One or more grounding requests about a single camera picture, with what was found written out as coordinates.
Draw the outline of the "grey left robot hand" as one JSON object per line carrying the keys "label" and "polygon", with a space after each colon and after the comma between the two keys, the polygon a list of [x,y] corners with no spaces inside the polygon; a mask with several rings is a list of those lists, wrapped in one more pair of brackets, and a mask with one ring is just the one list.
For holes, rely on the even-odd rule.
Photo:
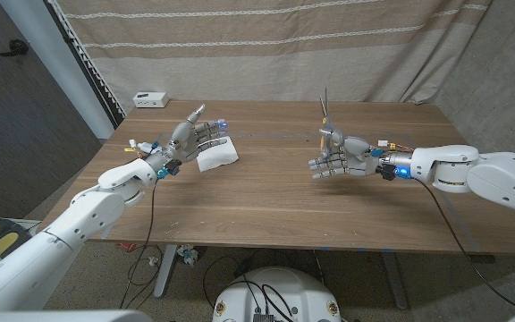
{"label": "grey left robot hand", "polygon": [[152,151],[145,161],[157,174],[176,175],[182,164],[194,160],[202,151],[225,144],[227,122],[216,119],[198,121],[206,106],[202,104],[185,121],[179,123],[167,142],[158,151]]}

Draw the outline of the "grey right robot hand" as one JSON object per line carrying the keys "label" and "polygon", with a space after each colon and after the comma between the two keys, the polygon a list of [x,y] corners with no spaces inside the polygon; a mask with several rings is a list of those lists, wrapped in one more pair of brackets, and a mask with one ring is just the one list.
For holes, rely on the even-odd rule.
{"label": "grey right robot hand", "polygon": [[321,129],[320,133],[320,155],[308,161],[309,169],[315,171],[313,179],[341,174],[361,177],[380,174],[388,181],[412,178],[411,150],[375,147],[361,138],[345,136],[338,129]]}

